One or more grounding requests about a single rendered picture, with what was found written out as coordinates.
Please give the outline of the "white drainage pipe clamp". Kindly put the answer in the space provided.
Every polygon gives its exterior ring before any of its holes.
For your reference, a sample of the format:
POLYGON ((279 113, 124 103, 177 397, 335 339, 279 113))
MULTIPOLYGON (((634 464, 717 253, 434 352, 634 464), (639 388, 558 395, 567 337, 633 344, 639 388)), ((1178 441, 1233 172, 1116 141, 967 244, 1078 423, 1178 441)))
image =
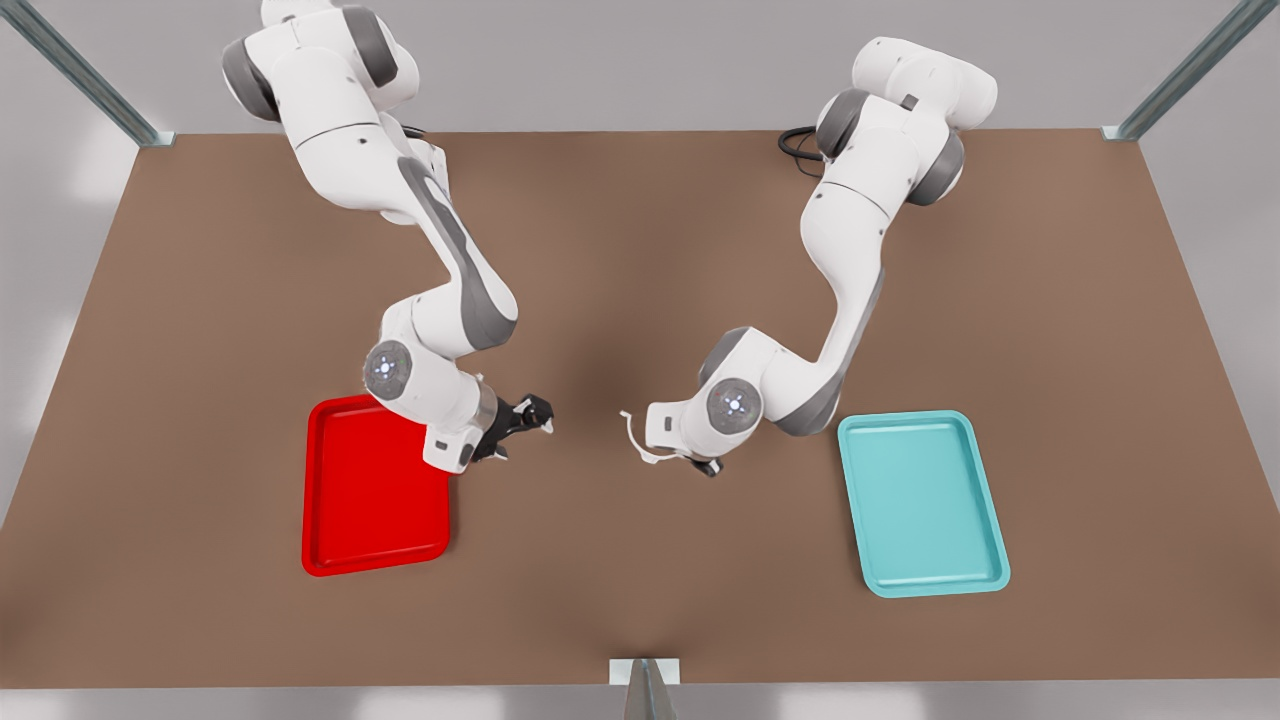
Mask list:
POLYGON ((658 464, 658 462, 663 462, 663 461, 668 461, 668 460, 675 460, 675 459, 689 460, 689 456, 678 454, 678 452, 668 452, 668 454, 654 454, 654 452, 650 452, 635 437, 635 433, 634 433, 634 418, 632 418, 632 415, 628 411, 625 411, 625 410, 620 411, 620 415, 623 418, 625 429, 626 429, 626 433, 627 433, 627 437, 628 437, 628 442, 636 450, 636 452, 639 454, 640 459, 644 462, 658 464))

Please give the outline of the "red rectangular tray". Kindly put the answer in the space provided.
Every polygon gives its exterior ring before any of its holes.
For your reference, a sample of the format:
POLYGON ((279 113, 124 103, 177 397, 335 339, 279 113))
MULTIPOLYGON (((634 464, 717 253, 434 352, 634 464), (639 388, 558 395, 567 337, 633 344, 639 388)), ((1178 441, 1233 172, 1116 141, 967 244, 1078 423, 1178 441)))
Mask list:
POLYGON ((310 413, 301 562, 311 577, 440 557, 451 543, 451 477, 421 457, 426 428, 370 395, 310 413))

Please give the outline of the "teal rectangular tray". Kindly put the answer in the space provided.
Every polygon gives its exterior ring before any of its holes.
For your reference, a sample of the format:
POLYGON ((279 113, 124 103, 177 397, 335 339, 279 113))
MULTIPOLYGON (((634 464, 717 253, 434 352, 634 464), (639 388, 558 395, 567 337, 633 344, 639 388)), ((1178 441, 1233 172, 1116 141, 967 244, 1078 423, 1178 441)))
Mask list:
POLYGON ((861 574, 882 598, 1004 589, 1011 568, 970 420, 846 416, 836 430, 861 574))

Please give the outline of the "silver frame post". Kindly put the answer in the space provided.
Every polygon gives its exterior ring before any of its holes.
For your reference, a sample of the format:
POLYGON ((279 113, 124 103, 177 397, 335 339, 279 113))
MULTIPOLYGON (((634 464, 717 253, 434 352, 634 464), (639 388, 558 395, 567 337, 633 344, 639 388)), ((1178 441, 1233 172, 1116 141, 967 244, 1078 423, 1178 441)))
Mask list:
POLYGON ((141 149, 169 147, 156 129, 28 0, 0 0, 0 17, 141 149))
POLYGON ((1128 143, 1143 138, 1279 6, 1280 0, 1239 0, 1124 120, 1100 128, 1103 140, 1128 143))
POLYGON ((609 684, 627 687, 623 720, 678 720, 668 684, 680 683, 678 659, 609 660, 609 684))

